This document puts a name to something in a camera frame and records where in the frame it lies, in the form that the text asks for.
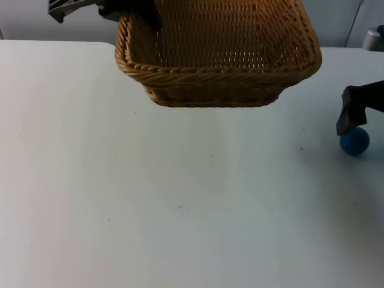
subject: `white table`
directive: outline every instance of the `white table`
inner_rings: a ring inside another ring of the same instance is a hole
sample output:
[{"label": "white table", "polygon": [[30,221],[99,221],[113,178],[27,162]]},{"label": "white table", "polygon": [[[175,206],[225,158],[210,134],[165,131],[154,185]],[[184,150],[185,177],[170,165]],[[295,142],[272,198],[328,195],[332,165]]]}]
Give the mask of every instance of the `white table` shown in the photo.
[{"label": "white table", "polygon": [[384,115],[344,154],[347,85],[384,53],[323,49],[260,109],[168,109],[102,43],[0,41],[0,287],[384,285]]}]

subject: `basket rim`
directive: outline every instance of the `basket rim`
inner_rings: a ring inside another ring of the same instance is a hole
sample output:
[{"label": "basket rim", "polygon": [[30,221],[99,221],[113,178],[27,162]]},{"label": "basket rim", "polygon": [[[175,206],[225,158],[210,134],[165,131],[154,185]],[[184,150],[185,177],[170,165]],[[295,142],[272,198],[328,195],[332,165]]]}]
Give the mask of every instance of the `basket rim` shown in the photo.
[{"label": "basket rim", "polygon": [[[272,68],[242,68],[242,67],[162,67],[148,63],[138,63],[127,59],[129,55],[128,29],[132,29],[130,22],[131,13],[123,13],[118,25],[118,36],[115,45],[115,59],[118,67],[125,74],[141,82],[144,85],[165,87],[174,85],[175,81],[178,84],[191,84],[199,81],[211,83],[214,80],[226,82],[249,82],[255,80],[259,82],[257,85],[266,82],[274,82],[292,85],[309,78],[318,71],[322,64],[322,53],[319,47],[319,42],[316,33],[310,23],[310,20],[302,6],[301,1],[294,0],[300,14],[300,19],[307,32],[306,41],[310,42],[310,56],[306,62],[299,65],[286,65]],[[309,38],[309,33],[314,35],[313,41]]]}]

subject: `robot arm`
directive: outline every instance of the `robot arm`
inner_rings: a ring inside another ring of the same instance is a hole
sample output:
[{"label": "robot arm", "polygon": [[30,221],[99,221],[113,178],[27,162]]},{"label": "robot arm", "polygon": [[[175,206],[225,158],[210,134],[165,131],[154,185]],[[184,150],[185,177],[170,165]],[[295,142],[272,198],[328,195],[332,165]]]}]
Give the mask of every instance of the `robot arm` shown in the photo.
[{"label": "robot arm", "polygon": [[49,0],[48,13],[59,23],[77,9],[98,6],[98,13],[107,20],[119,21],[123,11],[135,11],[154,30],[161,29],[161,19],[154,0]]}]

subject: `blue ball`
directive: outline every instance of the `blue ball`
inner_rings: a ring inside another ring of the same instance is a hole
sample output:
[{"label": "blue ball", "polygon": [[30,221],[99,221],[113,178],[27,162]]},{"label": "blue ball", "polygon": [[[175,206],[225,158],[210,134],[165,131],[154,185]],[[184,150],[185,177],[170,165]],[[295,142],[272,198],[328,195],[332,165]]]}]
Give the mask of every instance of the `blue ball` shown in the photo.
[{"label": "blue ball", "polygon": [[351,133],[340,137],[340,146],[345,153],[356,156],[367,150],[370,136],[362,128],[356,128]]}]

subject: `wicker basket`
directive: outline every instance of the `wicker basket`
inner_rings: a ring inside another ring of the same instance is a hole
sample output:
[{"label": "wicker basket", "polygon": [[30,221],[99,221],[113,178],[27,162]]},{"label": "wicker basket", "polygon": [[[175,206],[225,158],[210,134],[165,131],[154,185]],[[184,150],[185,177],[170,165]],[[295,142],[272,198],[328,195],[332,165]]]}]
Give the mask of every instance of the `wicker basket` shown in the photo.
[{"label": "wicker basket", "polygon": [[156,2],[163,29],[123,14],[115,58],[159,105],[264,106],[321,66],[300,0]]}]

